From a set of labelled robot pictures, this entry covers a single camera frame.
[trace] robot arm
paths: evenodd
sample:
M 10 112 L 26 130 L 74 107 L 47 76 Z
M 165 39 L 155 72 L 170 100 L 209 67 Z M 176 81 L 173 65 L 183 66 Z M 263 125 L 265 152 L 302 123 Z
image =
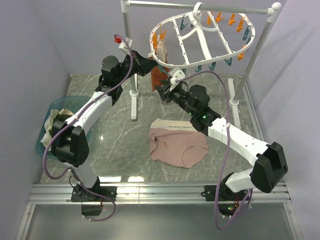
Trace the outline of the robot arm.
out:
M 270 193 L 288 171 L 281 145 L 276 142 L 268 144 L 260 141 L 230 123 L 226 124 L 226 119 L 208 106 L 210 97 L 204 86 L 193 85 L 185 91 L 183 84 L 186 83 L 177 83 L 177 80 L 185 78 L 183 72 L 176 68 L 170 74 L 170 80 L 163 81 L 163 86 L 156 86 L 161 99 L 167 103 L 174 101 L 192 116 L 190 122 L 197 131 L 224 144 L 228 141 L 227 128 L 229 128 L 230 147 L 252 165 L 248 170 L 231 173 L 225 177 L 220 186 L 222 195 L 224 193 L 227 199 L 232 193 L 254 187 Z
M 129 77 L 134 74 L 145 76 L 157 65 L 154 60 L 142 57 L 137 51 L 132 50 L 132 55 L 133 66 Z M 95 99 L 118 85 L 126 76 L 129 68 L 129 55 L 126 55 L 123 62 L 119 62 L 115 56 L 105 57 L 102 61 L 102 75 L 90 100 L 75 115 L 68 118 L 66 122 L 56 121 L 52 126 L 52 133 L 56 135 L 66 125 L 78 119 L 53 142 L 51 152 L 60 162 L 64 163 L 68 168 L 72 168 L 81 183 L 93 192 L 96 192 L 100 187 L 100 182 L 88 162 L 86 162 L 89 155 L 86 135 L 92 125 L 117 102 L 123 91 L 122 87 L 119 86 L 97 101 Z

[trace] purple wall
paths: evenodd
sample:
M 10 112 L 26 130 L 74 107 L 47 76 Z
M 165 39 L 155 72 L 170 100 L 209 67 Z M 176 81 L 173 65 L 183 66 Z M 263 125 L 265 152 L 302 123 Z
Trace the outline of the purple wall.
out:
M 249 78 L 265 139 L 284 147 L 285 181 L 306 240 L 320 238 L 319 7 L 287 1 Z
M 0 7 L 0 239 L 17 234 L 31 186 L 42 173 L 36 142 L 69 75 L 27 0 Z
M 115 33 L 125 34 L 123 14 L 120 0 L 29 0 L 35 13 L 40 17 L 50 34 L 61 59 L 70 74 L 98 74 L 101 71 L 101 62 L 108 55 L 115 55 L 120 60 L 124 58 L 117 44 L 113 40 Z M 196 0 L 154 0 L 154 2 L 190 3 Z M 238 6 L 251 8 L 270 8 L 275 0 L 203 0 L 205 4 L 216 6 Z M 131 7 L 129 10 L 130 29 L 133 39 L 132 48 L 146 56 L 150 52 L 149 35 L 151 30 L 168 17 L 188 12 L 188 10 L 160 9 L 150 7 Z M 239 23 L 228 26 L 231 13 L 223 13 L 225 19 L 219 22 L 224 37 L 233 50 L 241 49 L 245 44 L 242 37 L 245 30 L 236 33 Z M 267 16 L 250 14 L 249 19 L 255 26 L 256 36 L 259 37 L 266 23 Z M 181 49 L 171 44 L 176 40 L 173 25 L 168 28 L 166 46 L 168 61 L 182 59 Z M 212 56 L 220 56 L 226 52 L 217 34 L 207 35 L 207 42 L 212 46 Z M 187 40 L 187 54 L 194 60 L 203 59 L 197 37 Z M 254 51 L 251 47 L 242 61 L 233 60 L 229 67 L 225 61 L 217 62 L 218 73 L 243 74 Z

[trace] white hook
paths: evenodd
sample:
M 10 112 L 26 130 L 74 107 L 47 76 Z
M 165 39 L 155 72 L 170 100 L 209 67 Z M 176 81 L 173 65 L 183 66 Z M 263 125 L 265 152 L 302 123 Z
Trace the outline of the white hook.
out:
M 193 11 L 192 11 L 192 15 L 194 17 L 194 19 L 196 19 L 196 25 L 199 27 L 201 26 L 201 16 L 203 11 L 199 11 L 200 6 L 204 4 L 203 2 L 197 2 L 194 5 Z

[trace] red knob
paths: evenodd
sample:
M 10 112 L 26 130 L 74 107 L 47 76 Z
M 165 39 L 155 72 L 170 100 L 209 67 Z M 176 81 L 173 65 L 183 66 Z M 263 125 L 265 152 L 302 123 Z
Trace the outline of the red knob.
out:
M 120 44 L 120 43 L 121 43 L 121 38 L 118 37 L 118 36 L 116 36 L 116 37 L 114 38 L 114 41 L 115 41 L 117 44 Z

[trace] white drying rack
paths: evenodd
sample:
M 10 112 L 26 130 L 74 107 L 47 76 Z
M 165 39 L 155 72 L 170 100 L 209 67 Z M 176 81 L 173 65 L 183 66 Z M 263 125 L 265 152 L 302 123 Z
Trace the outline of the white drying rack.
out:
M 259 9 L 259 8 L 249 8 L 249 7 L 237 7 L 237 6 L 210 6 L 210 5 L 204 5 L 201 2 L 198 2 L 196 4 L 183 4 L 183 3 L 169 3 L 169 2 L 153 2 L 153 1 L 141 1 L 141 0 L 120 0 L 121 1 L 121 10 L 123 13 L 123 19 L 124 19 L 124 29 L 125 29 L 125 36 L 130 38 L 130 27 L 129 27 L 129 8 L 130 7 L 149 7 L 149 8 L 165 8 L 165 9 L 186 9 L 186 10 L 193 10 L 192 12 L 180 14 L 174 17 L 170 17 L 161 23 L 159 23 L 152 31 L 150 34 L 150 47 L 151 47 L 151 53 L 154 59 L 162 66 L 168 67 L 168 68 L 191 68 L 194 66 L 200 66 L 204 64 L 210 64 L 214 63 L 217 61 L 221 60 L 226 60 L 228 58 L 237 56 L 244 51 L 246 51 L 253 43 L 254 37 L 255 37 L 255 28 L 253 24 L 250 22 L 246 14 L 260 14 L 260 15 L 267 15 L 266 19 L 266 24 L 262 30 L 261 36 L 258 39 L 258 42 L 256 44 L 256 47 L 254 49 L 254 52 L 250 58 L 250 61 L 248 63 L 248 66 L 246 67 L 246 70 L 244 72 L 244 75 L 241 79 L 241 82 L 239 84 L 238 89 L 235 91 L 234 88 L 234 82 L 233 79 L 229 78 L 228 80 L 228 87 L 229 87 L 229 93 L 230 93 L 230 106 L 232 109 L 232 115 L 233 115 L 233 121 L 234 125 L 238 128 L 241 128 L 240 125 L 240 118 L 239 118 L 239 111 L 238 111 L 238 105 L 239 105 L 239 97 L 241 96 L 243 92 L 243 88 L 245 84 L 247 83 L 249 74 L 251 72 L 251 69 L 257 59 L 257 56 L 267 38 L 268 31 L 272 25 L 272 23 L 277 19 L 278 14 L 280 12 L 280 9 L 282 8 L 281 3 L 275 2 L 272 4 L 270 8 L 267 9 Z M 198 26 L 196 27 L 196 24 L 199 23 L 198 19 L 201 18 L 201 14 L 206 11 L 207 14 L 211 18 L 211 22 L 213 23 L 214 27 L 213 28 L 208 28 L 208 27 L 203 27 L 203 26 Z M 247 23 L 247 25 L 251 29 L 251 40 L 246 44 L 245 47 L 242 49 L 239 49 L 235 52 L 233 52 L 229 46 L 228 42 L 225 40 L 223 37 L 223 33 L 220 31 L 217 22 L 214 20 L 214 17 L 210 13 L 210 11 L 215 11 L 215 12 L 225 12 L 225 13 L 238 13 L 240 14 L 243 18 L 243 20 Z M 189 17 L 190 22 L 194 22 L 194 29 L 190 31 L 188 34 L 184 36 L 180 36 L 180 32 L 177 26 L 177 21 L 176 19 L 182 18 L 182 17 Z M 169 64 L 161 61 L 156 55 L 155 55 L 155 50 L 152 44 L 152 34 L 155 32 L 161 24 L 164 24 L 165 22 L 172 21 L 174 24 L 174 28 L 177 33 L 177 37 L 179 39 L 179 44 L 182 50 L 182 55 L 184 57 L 185 63 L 183 65 L 180 64 Z M 216 57 L 211 57 L 210 51 L 208 49 L 208 45 L 206 42 L 206 38 L 204 37 L 204 32 L 203 31 L 208 31 L 208 32 L 218 32 L 220 39 L 222 43 L 224 44 L 227 54 L 222 55 L 222 56 L 216 56 Z M 189 62 L 189 59 L 187 57 L 186 50 L 184 49 L 184 44 L 183 40 L 186 38 L 190 37 L 193 33 L 197 32 L 199 36 L 199 41 L 200 45 L 202 48 L 202 52 L 204 55 L 204 60 L 198 61 L 198 62 Z M 139 97 L 139 91 L 137 90 L 137 81 L 138 81 L 138 76 L 135 75 L 131 78 L 131 91 L 130 91 L 130 96 L 132 98 L 132 103 L 131 103 L 131 119 L 137 119 L 137 98 Z
M 204 13 L 204 11 L 199 11 L 199 7 L 201 5 L 202 5 L 202 3 L 198 2 L 195 4 L 193 11 L 167 18 L 166 20 L 160 22 L 157 26 L 155 26 L 154 29 L 151 31 L 150 38 L 149 38 L 151 53 L 152 53 L 153 59 L 155 59 L 158 62 L 158 64 L 160 64 L 164 67 L 167 67 L 167 68 L 171 68 L 171 69 L 174 69 L 174 68 L 185 68 L 186 69 L 186 68 L 191 68 L 191 67 L 197 67 L 199 65 L 211 64 L 214 62 L 218 62 L 221 60 L 230 59 L 232 57 L 238 56 L 239 54 L 245 52 L 252 45 L 252 43 L 255 39 L 255 36 L 256 36 L 256 30 L 255 30 L 254 25 L 251 23 L 249 18 L 244 13 L 238 13 L 238 14 L 241 16 L 241 18 L 246 22 L 246 24 L 250 28 L 251 38 L 250 38 L 250 41 L 246 45 L 244 45 L 243 48 L 241 48 L 237 51 L 232 51 L 229 47 L 227 40 L 224 38 L 223 33 L 219 29 L 219 25 L 215 21 L 215 18 L 213 17 L 213 15 L 211 14 L 210 11 L 206 11 L 206 13 L 210 17 L 211 22 L 213 23 L 213 27 L 205 27 L 205 26 L 201 25 L 201 17 L 202 17 L 202 14 Z M 194 27 L 191 29 L 191 31 L 189 31 L 187 34 L 182 36 L 179 32 L 177 20 L 180 20 L 185 17 L 189 18 L 190 23 Z M 166 63 L 166 62 L 161 61 L 161 59 L 156 55 L 156 50 L 155 50 L 154 44 L 153 44 L 153 35 L 164 24 L 170 23 L 170 22 L 173 23 L 174 29 L 176 31 L 176 36 L 179 40 L 179 46 L 181 47 L 182 56 L 184 57 L 184 64 Z M 208 44 L 207 44 L 207 40 L 206 40 L 204 31 L 219 35 L 219 38 L 222 41 L 222 43 L 226 49 L 226 52 L 227 52 L 225 55 L 212 57 L 211 52 L 208 48 Z M 184 40 L 191 37 L 194 33 L 197 33 L 197 35 L 198 35 L 200 46 L 201 46 L 202 53 L 204 56 L 204 60 L 197 61 L 197 62 L 190 62 L 188 55 L 187 55 L 187 52 L 186 52 L 186 49 L 185 49 Z

